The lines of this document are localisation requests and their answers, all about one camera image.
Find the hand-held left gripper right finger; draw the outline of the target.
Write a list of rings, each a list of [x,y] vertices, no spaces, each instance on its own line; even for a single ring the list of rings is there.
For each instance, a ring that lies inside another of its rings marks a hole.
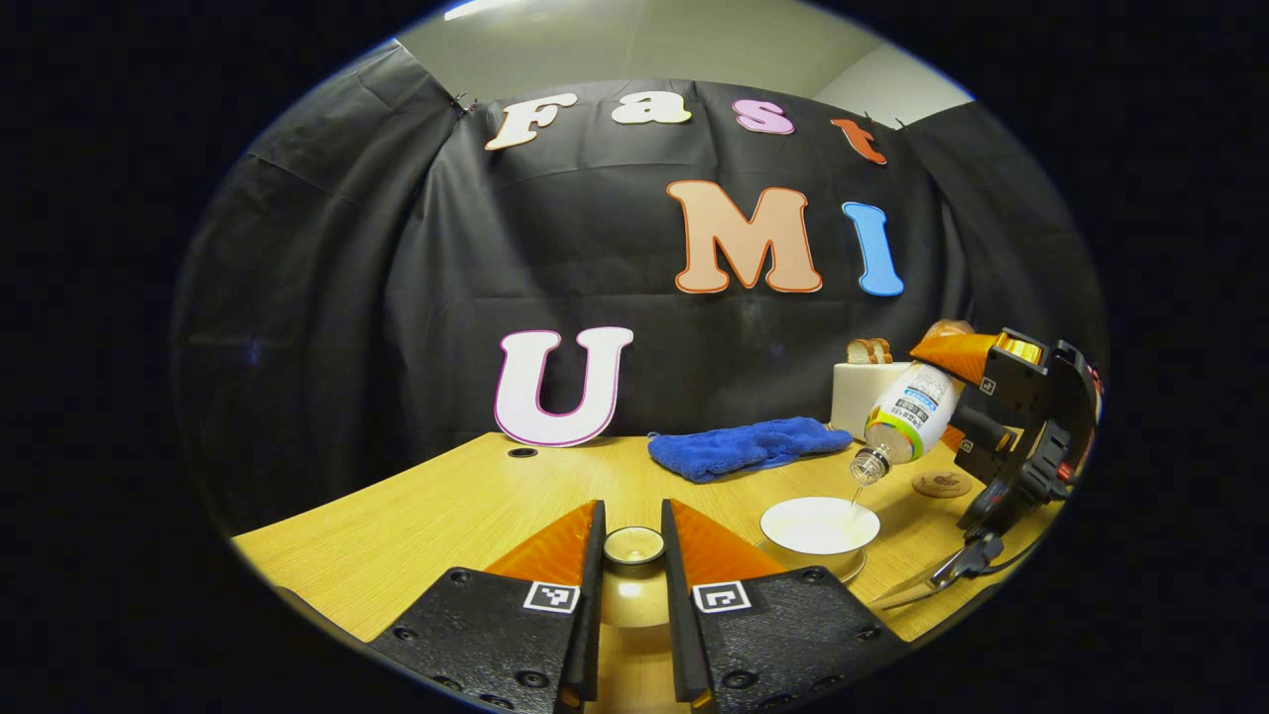
[[[661,534],[675,695],[694,713],[793,713],[909,652],[825,566],[780,564],[678,498]]]

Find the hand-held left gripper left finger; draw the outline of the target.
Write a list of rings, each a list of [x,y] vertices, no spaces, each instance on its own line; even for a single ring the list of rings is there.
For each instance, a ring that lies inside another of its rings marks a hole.
[[[480,708],[580,713],[598,698],[604,536],[591,498],[490,566],[445,569],[369,647]]]

